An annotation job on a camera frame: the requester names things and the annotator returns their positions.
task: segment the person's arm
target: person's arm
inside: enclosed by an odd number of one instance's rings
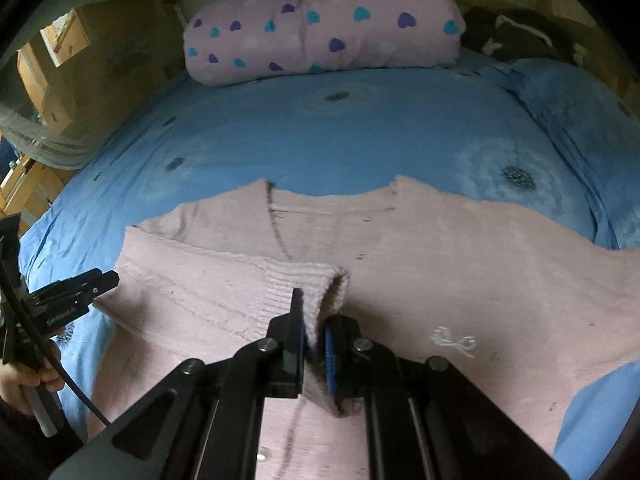
[[[60,358],[58,348],[50,344]],[[48,364],[37,372],[21,363],[0,365],[0,478],[45,480],[82,446],[68,424],[51,438],[42,434],[21,388],[41,382],[50,392],[65,386]]]

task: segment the hand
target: hand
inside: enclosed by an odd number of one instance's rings
[[[53,341],[49,341],[49,350],[58,360],[60,359],[60,350]],[[65,387],[65,382],[49,362],[45,362],[45,365],[37,372],[27,365],[17,362],[0,365],[0,397],[8,405],[25,415],[33,415],[33,412],[21,386],[38,386],[40,383],[45,383],[50,392],[59,392]]]

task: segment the silver screw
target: silver screw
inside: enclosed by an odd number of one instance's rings
[[[180,365],[180,370],[183,374],[191,375],[200,371],[204,366],[204,362],[200,359],[187,359]]]
[[[429,365],[429,368],[431,368],[431,370],[433,370],[434,372],[443,372],[444,370],[449,368],[449,361],[439,355],[429,357],[427,364]]]
[[[260,352],[271,352],[278,347],[278,342],[273,337],[265,337],[258,341]]]
[[[356,339],[353,342],[353,349],[356,352],[368,352],[373,348],[373,341],[371,339],[367,339],[366,337],[361,337],[360,339]]]

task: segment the black cable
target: black cable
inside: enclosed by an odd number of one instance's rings
[[[25,329],[26,333],[29,335],[34,344],[38,347],[38,350],[42,353],[44,357],[46,357],[47,361],[51,364],[55,371],[58,372],[62,380],[65,381],[65,384],[71,388],[71,391],[76,394],[78,399],[91,410],[98,419],[100,419],[101,423],[105,426],[110,425],[109,419],[107,419],[98,409],[98,407],[91,402],[91,399],[87,397],[84,392],[78,387],[75,381],[71,378],[71,376],[66,373],[66,370],[62,367],[62,364],[58,359],[53,355],[53,353],[47,348],[47,343],[43,336],[41,336],[36,327],[29,319],[29,316],[26,315],[24,310],[20,307],[20,300],[18,296],[15,295],[14,288],[11,286],[11,281],[6,273],[6,269],[4,268],[4,264],[0,261],[0,288],[2,288],[2,292],[4,293],[4,297],[6,302],[9,305],[9,308],[13,311],[14,316],[20,322],[20,325]]]

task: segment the sweater sleeve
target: sweater sleeve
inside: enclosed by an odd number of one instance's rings
[[[68,424],[47,438],[33,416],[18,412],[0,397],[0,478],[46,480],[81,447]]]

